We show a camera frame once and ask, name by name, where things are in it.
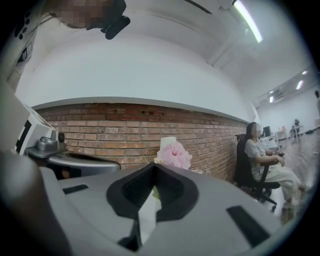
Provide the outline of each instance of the brick wall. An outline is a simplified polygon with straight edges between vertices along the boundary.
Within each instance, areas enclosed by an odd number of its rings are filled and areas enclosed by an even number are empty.
[[[153,161],[160,139],[175,136],[192,155],[192,169],[224,180],[232,179],[235,169],[235,135],[246,127],[212,114],[152,105],[74,104],[38,113],[64,132],[69,151],[106,157],[124,169]]]

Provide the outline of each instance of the gray plastic surface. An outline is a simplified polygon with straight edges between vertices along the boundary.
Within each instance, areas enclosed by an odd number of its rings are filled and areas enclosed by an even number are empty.
[[[83,244],[77,241],[88,239],[86,233],[90,237],[91,233],[98,233],[108,242],[92,239],[94,246],[110,243],[111,248],[121,254],[123,248],[119,248],[116,242],[129,235],[133,220],[120,217],[113,211],[107,202],[106,191],[114,181],[144,166],[59,181],[51,170],[42,169],[53,211],[76,253],[85,250]],[[242,206],[270,234],[281,227],[280,221],[267,208],[232,184],[192,171],[167,167],[195,182],[199,200],[184,218],[157,223],[149,239],[135,254],[233,256],[245,252],[251,246],[226,212],[232,206]],[[62,192],[64,188],[81,184],[88,188],[67,195]]]
[[[87,156],[92,159],[81,159],[73,157],[70,152],[65,151],[59,154],[50,156],[47,162],[50,164],[65,166],[70,168],[81,169],[81,176],[91,176],[104,173],[113,173],[121,169],[120,164],[113,161],[108,161],[107,159],[94,158],[91,155],[77,154],[82,156]]]

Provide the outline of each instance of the pink flower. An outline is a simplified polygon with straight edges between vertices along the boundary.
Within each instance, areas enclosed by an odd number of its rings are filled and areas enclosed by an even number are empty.
[[[155,163],[189,169],[191,158],[192,155],[189,155],[180,142],[174,142],[160,149],[154,161]]]

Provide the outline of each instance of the chair armrest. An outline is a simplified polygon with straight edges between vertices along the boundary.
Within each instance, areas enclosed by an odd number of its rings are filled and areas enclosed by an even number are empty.
[[[270,161],[270,162],[262,162],[262,163],[260,163],[260,166],[274,166],[278,163],[279,163],[278,160],[274,160],[274,161]]]

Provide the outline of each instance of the white ceiling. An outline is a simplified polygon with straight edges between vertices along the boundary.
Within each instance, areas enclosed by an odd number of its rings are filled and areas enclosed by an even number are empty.
[[[297,32],[284,14],[270,1],[243,0],[263,37],[257,43],[251,31],[231,6],[231,0],[194,0],[203,10],[184,0],[127,0],[125,15],[131,23],[121,33],[142,34],[192,50],[210,62],[219,51],[224,54],[213,64],[229,75],[249,101],[281,85],[311,64]],[[71,29],[57,19],[37,32],[32,72],[54,48],[99,29]]]
[[[303,81],[303,84],[302,87],[297,90],[297,86],[300,81]],[[267,107],[270,104],[277,104],[282,100],[289,99],[297,94],[301,94],[303,91],[318,85],[319,82],[319,71],[317,68],[315,66],[308,66],[288,81],[276,86],[272,90],[254,99],[252,104],[257,109]],[[272,103],[270,103],[270,97],[274,98]]]

